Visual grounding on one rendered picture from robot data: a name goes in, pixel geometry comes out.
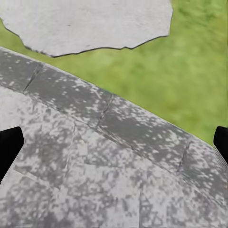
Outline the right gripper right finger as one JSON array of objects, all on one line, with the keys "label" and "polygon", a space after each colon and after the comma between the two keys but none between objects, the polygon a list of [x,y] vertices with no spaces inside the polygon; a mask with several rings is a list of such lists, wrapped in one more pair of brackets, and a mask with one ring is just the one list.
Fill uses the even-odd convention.
[{"label": "right gripper right finger", "polygon": [[214,145],[228,163],[228,128],[218,126],[214,136]]}]

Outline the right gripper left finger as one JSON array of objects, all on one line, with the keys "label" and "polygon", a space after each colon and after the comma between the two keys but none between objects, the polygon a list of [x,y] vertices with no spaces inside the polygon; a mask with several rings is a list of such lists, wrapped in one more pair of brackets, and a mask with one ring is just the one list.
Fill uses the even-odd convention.
[{"label": "right gripper left finger", "polygon": [[19,126],[0,132],[0,182],[23,145],[23,132]]}]

